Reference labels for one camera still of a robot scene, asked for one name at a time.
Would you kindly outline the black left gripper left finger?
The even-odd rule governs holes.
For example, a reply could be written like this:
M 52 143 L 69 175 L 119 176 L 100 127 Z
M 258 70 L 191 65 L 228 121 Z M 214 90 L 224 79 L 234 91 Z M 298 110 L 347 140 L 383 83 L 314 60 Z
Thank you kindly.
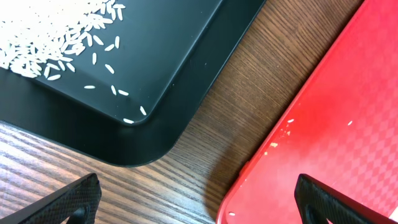
M 90 173 L 2 218 L 1 223 L 93 224 L 101 196 L 98 176 L 95 173 Z

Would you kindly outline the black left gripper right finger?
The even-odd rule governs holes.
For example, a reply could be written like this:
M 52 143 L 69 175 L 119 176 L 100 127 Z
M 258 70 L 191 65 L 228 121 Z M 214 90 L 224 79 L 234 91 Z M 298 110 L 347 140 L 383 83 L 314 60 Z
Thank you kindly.
M 294 197 L 303 223 L 397 224 L 307 174 L 298 176 Z

